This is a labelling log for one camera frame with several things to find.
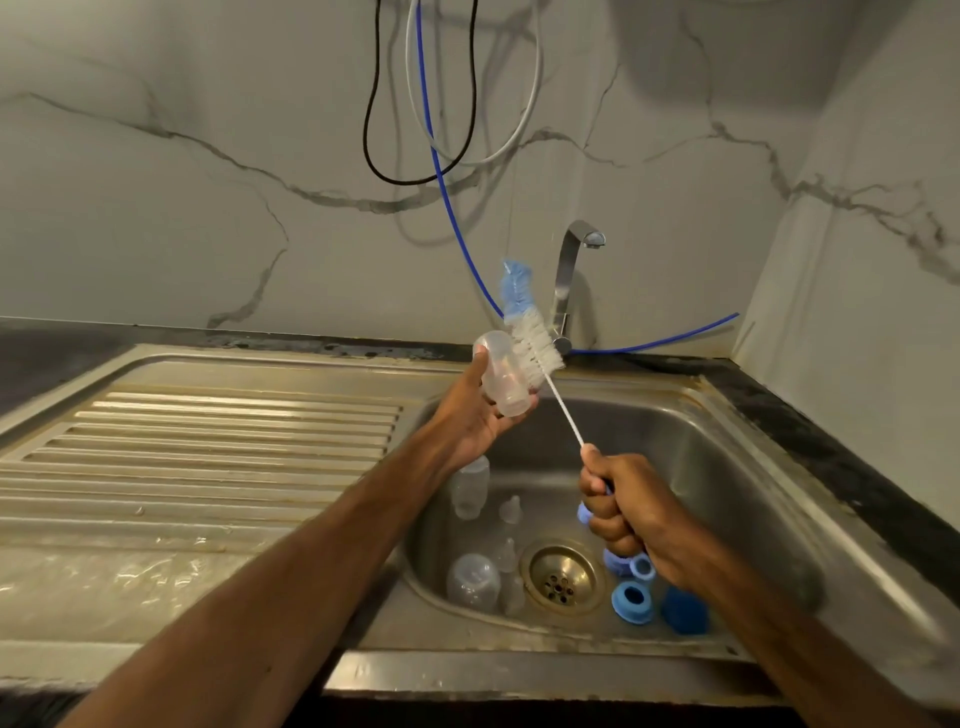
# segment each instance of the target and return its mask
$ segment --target blue brush tip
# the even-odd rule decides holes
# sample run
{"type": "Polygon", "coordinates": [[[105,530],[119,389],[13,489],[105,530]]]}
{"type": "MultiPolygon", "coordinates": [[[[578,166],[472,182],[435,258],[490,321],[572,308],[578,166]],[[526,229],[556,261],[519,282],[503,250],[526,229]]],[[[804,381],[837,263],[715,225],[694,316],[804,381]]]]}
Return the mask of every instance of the blue brush tip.
{"type": "Polygon", "coordinates": [[[533,308],[534,295],[530,292],[533,271],[529,265],[516,260],[503,261],[503,278],[500,280],[500,295],[503,297],[503,315],[517,316],[533,308]]]}

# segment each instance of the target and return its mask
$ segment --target white cable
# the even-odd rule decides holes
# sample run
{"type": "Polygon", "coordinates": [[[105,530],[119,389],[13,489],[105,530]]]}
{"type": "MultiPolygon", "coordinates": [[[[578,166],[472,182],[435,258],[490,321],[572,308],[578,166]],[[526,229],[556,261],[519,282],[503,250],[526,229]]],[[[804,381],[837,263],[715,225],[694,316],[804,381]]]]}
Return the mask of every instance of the white cable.
{"type": "MultiPolygon", "coordinates": [[[[440,146],[440,142],[436,138],[430,135],[430,132],[426,129],[426,123],[423,121],[420,116],[420,109],[417,106],[416,95],[414,94],[414,82],[411,76],[411,66],[410,66],[410,50],[411,46],[414,45],[413,35],[415,27],[415,19],[417,17],[417,7],[420,4],[420,0],[411,0],[410,2],[410,12],[407,15],[407,37],[406,43],[403,49],[403,62],[406,66],[407,71],[407,94],[410,96],[410,108],[414,112],[414,116],[417,117],[417,121],[420,123],[420,128],[423,131],[423,135],[426,136],[427,141],[430,143],[434,149],[437,150],[437,154],[445,159],[455,159],[456,154],[450,154],[446,149],[440,146]]],[[[537,101],[537,94],[540,93],[540,77],[543,73],[543,53],[540,48],[540,5],[538,0],[530,0],[530,10],[533,14],[534,19],[534,38],[537,41],[537,59],[534,62],[534,82],[530,88],[530,98],[527,99],[527,108],[523,110],[523,114],[520,116],[520,121],[516,125],[516,129],[510,135],[510,138],[504,142],[503,146],[496,150],[493,154],[483,159],[461,159],[460,163],[465,164],[468,167],[478,167],[481,164],[489,164],[495,159],[501,158],[507,152],[509,152],[514,145],[519,141],[520,135],[523,134],[523,130],[527,126],[527,122],[530,121],[530,116],[534,110],[534,104],[537,101]]]]}

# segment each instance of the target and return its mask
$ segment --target faucet spout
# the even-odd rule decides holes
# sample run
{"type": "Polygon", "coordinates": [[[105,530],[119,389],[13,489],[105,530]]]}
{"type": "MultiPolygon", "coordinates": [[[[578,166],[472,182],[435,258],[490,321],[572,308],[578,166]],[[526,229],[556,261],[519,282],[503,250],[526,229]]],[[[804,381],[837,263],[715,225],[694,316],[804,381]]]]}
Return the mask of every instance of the faucet spout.
{"type": "Polygon", "coordinates": [[[560,260],[557,263],[557,280],[553,286],[553,314],[550,335],[554,346],[561,354],[568,354],[573,345],[566,337],[567,307],[570,302],[570,286],[573,284],[573,269],[577,265],[580,246],[602,248],[607,243],[606,236],[590,223],[574,220],[566,229],[564,242],[560,248],[560,260]]]}

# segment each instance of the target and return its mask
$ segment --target sink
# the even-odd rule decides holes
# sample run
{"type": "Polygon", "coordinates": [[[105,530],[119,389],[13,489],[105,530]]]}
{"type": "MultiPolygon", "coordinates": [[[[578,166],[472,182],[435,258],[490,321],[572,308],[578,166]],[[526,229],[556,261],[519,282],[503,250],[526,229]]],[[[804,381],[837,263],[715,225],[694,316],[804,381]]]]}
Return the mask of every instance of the sink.
{"type": "MultiPolygon", "coordinates": [[[[804,607],[817,611],[823,602],[824,574],[802,524],[765,493],[729,444],[724,447],[698,422],[692,402],[627,405],[571,399],[567,405],[588,440],[606,452],[646,454],[680,500],[714,533],[804,607]]],[[[425,411],[421,421],[431,414],[425,411]]],[[[603,566],[603,542],[576,518],[582,467],[578,449],[560,406],[545,400],[523,426],[509,431],[488,452],[490,492],[479,518],[457,518],[446,490],[423,511],[406,543],[413,574],[425,589],[445,599],[453,561],[471,552],[493,555],[513,538],[528,594],[523,609],[511,615],[516,622],[598,640],[689,646],[690,638],[675,636],[662,622],[637,628],[611,609],[612,590],[620,580],[603,566]],[[512,496],[519,496],[523,509],[517,525],[498,516],[498,506],[512,496]],[[545,568],[544,561],[554,568],[545,568]]],[[[656,602],[666,586],[662,579],[654,582],[656,602]]],[[[718,654],[731,654],[723,626],[715,621],[711,631],[702,642],[718,645],[718,654]]]]}
{"type": "MultiPolygon", "coordinates": [[[[0,680],[88,686],[427,421],[463,365],[141,345],[0,417],[0,680]]],[[[898,686],[949,704],[960,612],[711,385],[564,371],[588,440],[646,454],[678,497],[898,686]]],[[[580,460],[544,397],[489,453],[474,521],[445,487],[391,555],[327,672],[331,694],[756,704],[778,699],[711,616],[681,638],[610,606],[576,519],[580,460]],[[499,519],[519,496],[523,517],[499,519]],[[448,602],[468,552],[516,541],[509,616],[448,602]]],[[[653,596],[666,585],[658,579],[653,596]]]]}

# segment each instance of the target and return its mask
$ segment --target drain strainer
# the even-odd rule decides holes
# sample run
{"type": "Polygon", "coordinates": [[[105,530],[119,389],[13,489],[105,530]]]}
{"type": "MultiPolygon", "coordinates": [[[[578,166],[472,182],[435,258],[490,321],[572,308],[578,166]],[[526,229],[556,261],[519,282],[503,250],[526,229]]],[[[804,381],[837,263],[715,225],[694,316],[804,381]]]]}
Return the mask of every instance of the drain strainer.
{"type": "Polygon", "coordinates": [[[541,605],[562,614],[593,609],[602,598],[602,571],[572,542],[540,542],[523,552],[520,572],[527,591],[541,605]]]}

